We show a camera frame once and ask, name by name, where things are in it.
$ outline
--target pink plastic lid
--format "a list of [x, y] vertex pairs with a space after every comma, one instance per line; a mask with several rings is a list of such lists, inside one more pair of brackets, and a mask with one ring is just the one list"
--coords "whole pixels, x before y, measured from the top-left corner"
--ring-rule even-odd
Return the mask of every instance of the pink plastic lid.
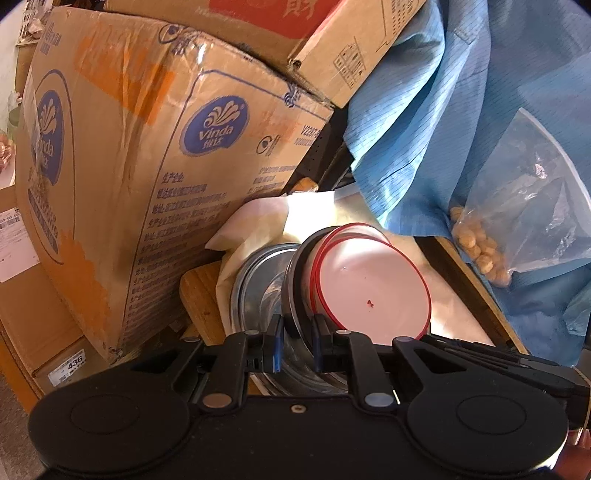
[[304, 287], [304, 294], [310, 299], [310, 307], [314, 313], [318, 313], [318, 305], [316, 303], [315, 295], [316, 281], [314, 280], [314, 277], [316, 275], [316, 270], [320, 266], [320, 257], [322, 255], [322, 251], [333, 242], [342, 241], [341, 239], [344, 237], [371, 237], [389, 243], [388, 238], [376, 227], [363, 222], [346, 223], [345, 225], [338, 226], [331, 233], [326, 235], [312, 250], [310, 259], [308, 260], [306, 268], [304, 269], [304, 275], [310, 276], [309, 282]]
[[390, 345], [397, 336], [422, 337], [431, 318], [427, 284], [392, 245], [343, 238], [320, 254], [316, 287], [323, 310], [339, 326]]

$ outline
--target screw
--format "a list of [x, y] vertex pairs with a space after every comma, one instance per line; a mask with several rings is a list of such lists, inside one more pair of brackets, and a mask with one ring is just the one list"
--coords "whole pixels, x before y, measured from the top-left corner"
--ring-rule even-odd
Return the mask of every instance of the screw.
[[363, 399], [367, 405], [373, 408], [385, 408], [394, 403], [394, 397], [388, 393], [374, 392], [369, 393]]
[[291, 406], [291, 412], [292, 413], [304, 413], [307, 410], [307, 408], [304, 405], [292, 405]]
[[232, 397], [225, 393], [210, 393], [203, 397], [202, 403], [208, 408], [225, 408], [232, 403]]

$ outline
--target stainless steel bowl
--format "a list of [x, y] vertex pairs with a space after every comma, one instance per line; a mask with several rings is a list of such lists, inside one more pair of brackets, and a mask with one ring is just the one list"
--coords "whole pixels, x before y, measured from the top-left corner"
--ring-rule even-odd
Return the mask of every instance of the stainless steel bowl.
[[[318, 230], [302, 243], [292, 256], [281, 287], [281, 308], [285, 320], [285, 329], [291, 339], [291, 345], [297, 355], [313, 368], [311, 321], [304, 307], [301, 295], [301, 277], [308, 256], [326, 235], [337, 228], [331, 226]], [[347, 380], [339, 374], [321, 374], [320, 377], [339, 393], [347, 393]]]
[[[254, 252], [244, 263], [230, 296], [230, 321], [234, 331], [265, 331], [271, 317], [282, 313], [281, 296], [285, 272], [299, 244], [279, 244]], [[273, 395], [314, 396], [341, 394], [324, 376], [313, 371], [312, 357], [307, 349], [286, 335], [281, 372], [255, 374]]]

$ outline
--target white wall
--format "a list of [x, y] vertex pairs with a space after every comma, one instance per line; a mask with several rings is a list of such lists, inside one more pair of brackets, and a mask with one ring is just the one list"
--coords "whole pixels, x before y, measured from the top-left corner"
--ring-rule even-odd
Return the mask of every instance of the white wall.
[[18, 53], [16, 43], [25, 3], [22, 0], [0, 21], [0, 129], [4, 131], [8, 126], [8, 96], [14, 90]]

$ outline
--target white paper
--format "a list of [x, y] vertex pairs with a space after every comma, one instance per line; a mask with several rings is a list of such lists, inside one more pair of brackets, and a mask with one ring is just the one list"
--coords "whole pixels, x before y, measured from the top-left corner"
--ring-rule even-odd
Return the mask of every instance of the white paper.
[[39, 257], [18, 207], [0, 213], [0, 282], [10, 280], [38, 263]]
[[54, 387], [57, 387], [66, 378], [71, 377], [71, 375], [85, 363], [86, 354], [84, 349], [82, 349], [78, 353], [72, 355], [68, 360], [63, 362], [49, 375], [47, 375], [47, 378], [49, 378], [49, 381]]

